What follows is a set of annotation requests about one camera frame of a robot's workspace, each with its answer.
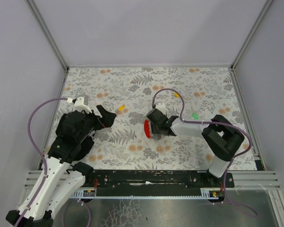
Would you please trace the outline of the floral mat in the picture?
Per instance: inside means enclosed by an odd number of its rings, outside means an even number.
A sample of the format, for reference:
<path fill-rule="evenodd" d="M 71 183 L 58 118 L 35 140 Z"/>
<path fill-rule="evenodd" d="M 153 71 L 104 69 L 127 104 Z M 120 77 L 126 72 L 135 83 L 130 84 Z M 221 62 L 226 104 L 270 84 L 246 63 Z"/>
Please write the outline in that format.
<path fill-rule="evenodd" d="M 70 68 L 54 126 L 85 98 L 116 115 L 78 160 L 95 169 L 256 170 L 251 143 L 227 67 Z"/>

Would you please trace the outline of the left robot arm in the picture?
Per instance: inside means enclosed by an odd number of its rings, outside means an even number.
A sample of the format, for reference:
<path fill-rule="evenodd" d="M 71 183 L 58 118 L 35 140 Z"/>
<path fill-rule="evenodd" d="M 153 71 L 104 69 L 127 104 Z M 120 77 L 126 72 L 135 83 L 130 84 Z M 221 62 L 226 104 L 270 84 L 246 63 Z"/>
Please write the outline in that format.
<path fill-rule="evenodd" d="M 100 115 L 86 107 L 64 114 L 56 139 L 44 160 L 44 168 L 26 200 L 7 213 L 14 227 L 51 227 L 57 213 L 85 182 L 94 180 L 93 167 L 82 163 L 91 150 L 93 132 L 112 127 L 116 114 L 97 105 Z"/>

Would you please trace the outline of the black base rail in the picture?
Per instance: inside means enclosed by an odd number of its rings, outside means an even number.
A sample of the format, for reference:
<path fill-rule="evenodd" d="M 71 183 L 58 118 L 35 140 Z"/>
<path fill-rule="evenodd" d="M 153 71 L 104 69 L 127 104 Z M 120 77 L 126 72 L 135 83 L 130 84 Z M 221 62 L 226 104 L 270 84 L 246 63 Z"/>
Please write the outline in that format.
<path fill-rule="evenodd" d="M 195 170 L 95 170 L 72 199 L 206 199 L 222 201 L 234 188 L 231 173 L 217 178 Z"/>

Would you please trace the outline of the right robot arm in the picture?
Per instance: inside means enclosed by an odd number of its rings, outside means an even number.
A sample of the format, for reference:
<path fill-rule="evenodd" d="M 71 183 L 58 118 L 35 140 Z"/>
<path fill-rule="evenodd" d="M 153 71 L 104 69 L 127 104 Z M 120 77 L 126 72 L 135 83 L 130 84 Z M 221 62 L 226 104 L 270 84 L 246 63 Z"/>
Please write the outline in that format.
<path fill-rule="evenodd" d="M 146 118 L 144 131 L 147 138 L 154 135 L 204 138 L 214 153 L 208 171 L 217 178 L 229 168 L 244 139 L 248 138 L 244 130 L 222 115 L 216 115 L 210 121 L 186 121 L 174 115 L 168 118 L 161 110 L 153 108 Z"/>

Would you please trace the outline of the left key with yellow tag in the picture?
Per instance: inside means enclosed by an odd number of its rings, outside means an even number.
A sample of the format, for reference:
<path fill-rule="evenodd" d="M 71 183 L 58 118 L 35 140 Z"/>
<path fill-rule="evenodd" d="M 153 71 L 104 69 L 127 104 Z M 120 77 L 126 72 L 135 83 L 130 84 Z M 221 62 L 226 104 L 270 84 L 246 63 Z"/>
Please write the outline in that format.
<path fill-rule="evenodd" d="M 123 110 L 125 109 L 125 105 L 121 105 L 120 107 L 118 107 L 118 109 L 117 109 L 117 115 L 120 115 L 120 114 L 122 114 L 122 112 L 123 112 Z"/>

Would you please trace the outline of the keyring with red tag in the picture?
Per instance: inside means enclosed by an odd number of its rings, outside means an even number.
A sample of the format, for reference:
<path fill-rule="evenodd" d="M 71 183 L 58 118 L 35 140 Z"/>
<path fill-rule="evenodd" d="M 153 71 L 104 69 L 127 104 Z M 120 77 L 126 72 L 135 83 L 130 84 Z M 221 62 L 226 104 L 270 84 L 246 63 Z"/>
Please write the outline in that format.
<path fill-rule="evenodd" d="M 153 139 L 155 141 L 161 139 L 161 135 L 156 131 L 153 124 L 148 119 L 144 121 L 144 133 L 148 139 Z"/>

